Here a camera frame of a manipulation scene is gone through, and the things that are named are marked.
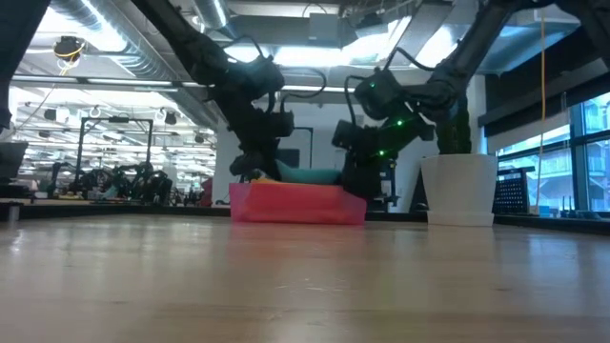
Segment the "robot workstation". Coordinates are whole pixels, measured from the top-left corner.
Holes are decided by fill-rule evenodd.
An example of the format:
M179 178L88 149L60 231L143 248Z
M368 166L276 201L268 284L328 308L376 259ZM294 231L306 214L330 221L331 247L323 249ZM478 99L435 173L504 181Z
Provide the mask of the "robot workstation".
M608 342L610 0L0 0L0 340Z

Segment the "teal cloth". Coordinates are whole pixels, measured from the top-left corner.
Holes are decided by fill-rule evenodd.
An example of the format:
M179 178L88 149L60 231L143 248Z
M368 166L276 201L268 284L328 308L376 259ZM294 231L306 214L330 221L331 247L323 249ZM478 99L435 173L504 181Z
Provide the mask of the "teal cloth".
M286 166L283 162L275 160L282 182L300 183L308 185L336 185L341 171L335 170L302 170Z

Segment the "white wall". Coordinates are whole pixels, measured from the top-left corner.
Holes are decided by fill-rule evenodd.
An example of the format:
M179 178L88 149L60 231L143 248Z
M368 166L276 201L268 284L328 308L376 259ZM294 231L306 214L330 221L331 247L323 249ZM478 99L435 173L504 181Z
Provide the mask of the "white wall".
M485 152L486 143L482 139L482 130L478 128L477 119L485 113L485 79L476 76L468 89L469 110L472 116L471 130L473 151ZM295 126L310 127L314 129L313 168L314 169L341 169L343 152L332 146L331 140L335 133L336 123L340 119L349 120L350 115L346 105L328 104L286 104L287 110L295 113ZM362 108L355 106L356 115L362 114ZM374 125L374 121L365 116L366 125ZM216 172L213 180L213 201L228 201L229 183L238 178L229 173L229 166L234 158L241 154L238 141L232 132L224 128L218 130L218 143L216 152ZM305 138L283 142L281 148L305 147L309 141ZM301 151L301 167L307 168L309 160L303 164ZM400 196L398 206L393 212L407 212L411 206L413 190L419 173L419 161L424 156L438 154L437 142L423 142L419 138L402 150L396 162L396 193Z

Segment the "computer monitor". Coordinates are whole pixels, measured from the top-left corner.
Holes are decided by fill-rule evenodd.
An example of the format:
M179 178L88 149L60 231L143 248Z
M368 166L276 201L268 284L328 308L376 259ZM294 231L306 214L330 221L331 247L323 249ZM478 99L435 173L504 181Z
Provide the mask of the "computer monitor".
M28 143L0 143L0 178L14 178L26 154Z

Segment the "ceiling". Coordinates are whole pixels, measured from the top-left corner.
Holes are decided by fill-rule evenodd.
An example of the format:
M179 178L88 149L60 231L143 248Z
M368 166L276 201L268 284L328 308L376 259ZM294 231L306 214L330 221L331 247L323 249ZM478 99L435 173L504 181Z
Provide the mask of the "ceiling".
M74 0L91 2L94 0ZM199 27L193 8L193 0L171 0L180 6L183 15L194 26ZM160 63L164 79L190 80L188 73L173 54L165 38L158 33L143 14L130 0L108 0L98 3L112 11L114 19L107 22L103 31L85 30L82 23L71 20L56 10L49 9L43 23L30 44L18 70L21 74L58 75L64 71L65 62L59 62L52 53L53 44L60 36L74 35L84 37L89 42L87 53L83 54L78 64L65 70L67 76L105 77L115 79L134 79L141 77L138 72L126 67L124 59L117 55L114 35L127 37L134 49L150 55L155 63ZM262 47L265 54L272 54L274 60L283 69L287 85L292 87L317 86L319 78L296 67L316 67L328 78L329 87L342 87L347 75L367 75L375 66L385 63L387 56L395 46L400 46L417 57L424 65L434 66L447 56L456 46L459 39L470 28L477 11L478 0L396 0L396 1L343 1L324 0L311 3L295 0L262 2L255 0L228 1L231 12L231 25L239 34L249 34ZM372 11L382 12L384 31L368 37L357 38L354 24L364 14ZM334 44L319 46L312 41L314 27L310 25L313 13L338 14L339 37ZM547 45L558 42L578 26L578 21L556 8L545 11ZM540 12L528 10L516 14L501 32L495 45L481 64L479 73L501 73L509 71L540 51ZM215 31L207 31L214 40L228 41L226 36ZM236 59L251 60L257 54L252 44L238 44L227 49L228 54ZM392 63L396 78L402 84L425 82L428 73L415 70L411 63L397 57ZM16 127L18 139L30 141L28 151L31 165L37 168L36 162L74 159L73 144L78 141L80 117L90 115L91 111L100 110L100 117L110 117L121 113L132 119L154 120L153 162L157 168L173 163L178 166L180 175L185 180L194 172L214 173L214 159L208 158L205 163L201 156L214 155L215 138L213 131L216 125L224 125L222 116L209 105L193 103L194 90L176 90L171 92L138 87L106 86L97 89L83 89L79 85L53 87L49 83L36 82L13 84L13 101L18 107ZM41 102L44 108L36 111ZM44 119L45 109L61 109L67 113L64 122L51 122ZM161 112L175 111L177 123L167 126ZM116 145L118 153L108 159L109 165L131 164L141 157L141 147L145 144L146 135L135 133L117 133L142 131L134 123L119 128L106 123L100 126L107 131L114 131L122 136L120 140L109 140L102 132L92 131L85 138L85 148L91 158L99 157L98 146ZM51 137L41 138L40 131L50 131ZM207 142L197 145L193 142L194 133L206 133ZM63 153L49 155L53 147L64 145Z

